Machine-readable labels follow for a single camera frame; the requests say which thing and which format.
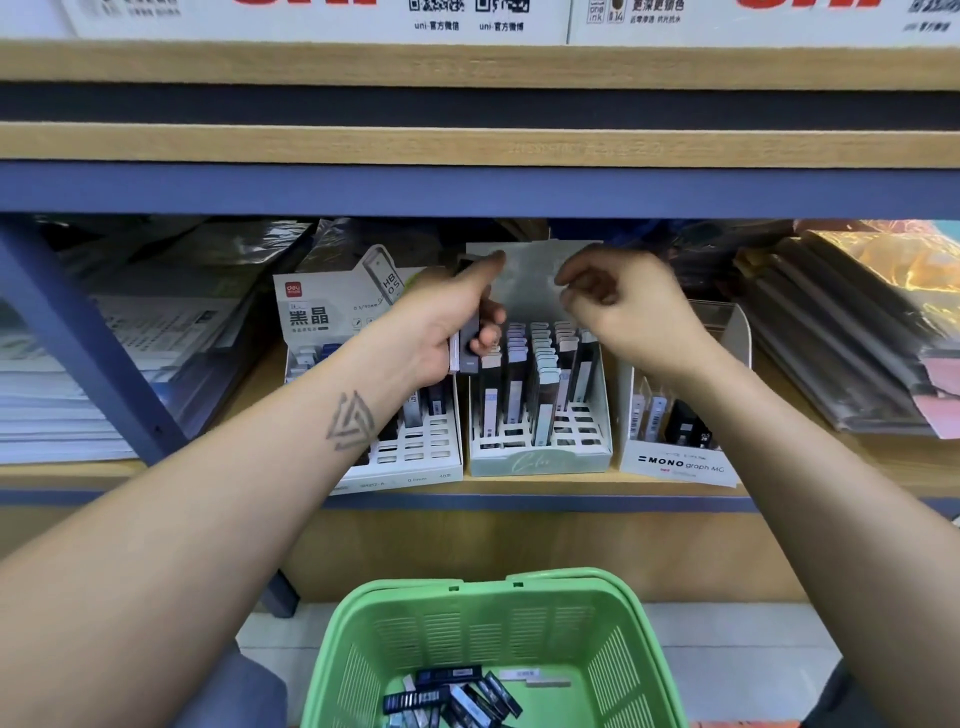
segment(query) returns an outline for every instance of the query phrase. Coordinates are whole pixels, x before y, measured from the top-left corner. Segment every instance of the triangle tattoo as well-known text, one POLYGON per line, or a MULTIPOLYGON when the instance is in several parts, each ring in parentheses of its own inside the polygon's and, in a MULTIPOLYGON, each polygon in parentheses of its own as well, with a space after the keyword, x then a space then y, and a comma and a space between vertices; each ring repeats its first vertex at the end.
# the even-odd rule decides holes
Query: triangle tattoo
POLYGON ((355 390, 349 399, 346 394, 341 394, 326 439, 333 440, 337 450, 350 449, 366 445, 374 434, 373 415, 363 398, 355 390))

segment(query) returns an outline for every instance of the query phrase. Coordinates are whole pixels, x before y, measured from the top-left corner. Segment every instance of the shelf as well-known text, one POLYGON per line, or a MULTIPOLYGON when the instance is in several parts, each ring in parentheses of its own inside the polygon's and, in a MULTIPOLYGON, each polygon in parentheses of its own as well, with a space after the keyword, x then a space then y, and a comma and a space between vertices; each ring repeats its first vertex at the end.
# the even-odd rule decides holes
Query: shelf
POLYGON ((960 50, 3 40, 0 80, 960 90, 960 50))
POLYGON ((0 84, 0 158, 952 169, 960 94, 0 84))
POLYGON ((0 160, 0 212, 960 218, 960 169, 612 169, 0 160))
MULTIPOLYGON (((250 375, 237 388, 225 405, 217 422, 223 422, 273 392, 283 380, 285 348, 273 346, 256 364, 250 375)), ((762 352, 756 354, 756 370, 781 396, 824 429, 827 424, 817 415, 783 372, 762 352)), ((852 436, 831 434, 878 467, 903 488, 917 497, 960 498, 960 441, 942 441, 925 437, 852 436)), ((7 466, 0 468, 0 489, 64 489, 105 490, 122 483, 144 469, 137 460, 76 465, 7 466)), ((444 485, 364 494, 362 497, 332 498, 330 505, 375 509, 377 498, 396 507, 428 507, 443 509, 491 510, 571 510, 571 498, 603 497, 588 510, 701 510, 704 499, 728 499, 726 505, 708 510, 749 512, 752 503, 742 486, 718 486, 657 480, 642 475, 621 473, 611 468, 605 473, 565 475, 524 475, 497 478, 474 478, 466 475, 463 482, 444 485), (432 496, 433 502, 423 497, 432 496), (649 502, 639 501, 647 498, 649 502)))

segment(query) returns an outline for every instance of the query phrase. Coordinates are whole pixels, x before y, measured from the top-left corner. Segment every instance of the white box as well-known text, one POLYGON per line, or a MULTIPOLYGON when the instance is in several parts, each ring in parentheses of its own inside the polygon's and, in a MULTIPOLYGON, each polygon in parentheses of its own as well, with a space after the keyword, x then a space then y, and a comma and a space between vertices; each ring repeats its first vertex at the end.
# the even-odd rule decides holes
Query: white box
MULTIPOLYGON (((740 306, 735 303, 692 303, 701 321, 704 321, 708 328, 723 328, 720 343, 727 351, 752 368, 753 343, 750 324, 740 306)), ((617 366, 619 392, 616 410, 620 424, 620 451, 623 453, 620 457, 620 471, 735 488, 739 478, 722 450, 685 448, 628 439, 636 373, 626 362, 618 361, 617 366)))
MULTIPOLYGON (((286 381, 297 359, 287 351, 286 381)), ((464 479, 464 451, 460 439, 460 404, 456 377, 447 393, 445 415, 425 415, 423 427, 401 424, 398 437, 372 444, 369 465, 354 465, 330 493, 369 493, 417 485, 459 483, 464 479)))
POLYGON ((958 10, 957 3, 938 0, 573 0, 569 41, 724 48, 950 46, 960 43, 958 10))
POLYGON ((75 35, 60 0, 0 0, 0 37, 66 40, 75 35))
POLYGON ((564 45, 569 0, 62 0, 83 38, 564 45))
MULTIPOLYGON (((507 264, 492 285, 491 298, 503 303, 511 321, 556 322, 569 318, 560 305, 562 290, 553 279, 564 261, 593 241, 545 240, 532 243, 467 243, 467 253, 487 255, 504 250, 507 264)), ((516 435, 480 436, 479 413, 473 411, 471 380, 468 386, 468 439, 470 474, 474 477, 540 475, 559 473, 602 473, 612 459, 610 409, 603 361, 594 363, 593 389, 586 406, 572 405, 572 411, 555 420, 552 441, 570 442, 536 448, 531 444, 526 418, 516 435), (560 427, 570 432, 558 431, 560 427)), ((507 426, 501 431, 510 431, 507 426)))
MULTIPOLYGON (((395 268, 390 254, 383 251, 395 268)), ((422 268, 399 268, 404 283, 422 268)), ((289 273, 274 276, 280 326, 287 350, 283 381, 297 366, 296 352, 313 347, 320 360, 324 344, 343 344, 390 310, 363 261, 348 271, 289 273)), ((332 495, 366 493, 464 479, 460 408, 456 381, 447 393, 445 415, 425 415, 423 427, 399 426, 399 437, 372 444, 370 464, 351 467, 332 495)))

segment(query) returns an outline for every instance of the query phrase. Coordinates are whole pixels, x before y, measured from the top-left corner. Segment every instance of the hand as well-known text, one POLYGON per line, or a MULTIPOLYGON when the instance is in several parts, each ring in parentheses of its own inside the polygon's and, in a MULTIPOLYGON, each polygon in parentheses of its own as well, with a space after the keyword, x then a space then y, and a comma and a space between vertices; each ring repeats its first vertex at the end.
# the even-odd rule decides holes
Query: hand
POLYGON ((589 246, 557 274, 561 303, 606 347, 676 386, 722 347, 693 312, 673 271, 649 253, 589 246))
POLYGON ((478 308, 480 333, 470 342, 470 350, 483 356, 500 341, 500 325, 507 320, 507 312, 489 295, 490 284, 506 259, 502 252, 488 255, 455 278, 443 268, 428 268, 417 275, 390 313, 374 324, 396 341, 397 357, 414 364, 412 379, 417 387, 436 384, 449 373, 447 339, 478 308))

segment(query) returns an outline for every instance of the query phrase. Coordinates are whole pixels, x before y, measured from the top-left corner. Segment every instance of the tiled floor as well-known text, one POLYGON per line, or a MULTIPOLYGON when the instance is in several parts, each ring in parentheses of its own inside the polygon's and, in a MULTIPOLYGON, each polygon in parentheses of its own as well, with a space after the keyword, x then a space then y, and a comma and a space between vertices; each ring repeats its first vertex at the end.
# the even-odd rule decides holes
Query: tiled floor
MULTIPOLYGON (((300 723, 310 675, 334 604, 293 619, 251 615, 237 641, 282 677, 290 724, 300 723)), ((812 607, 797 604, 647 604, 690 720, 803 718, 840 659, 812 607)))

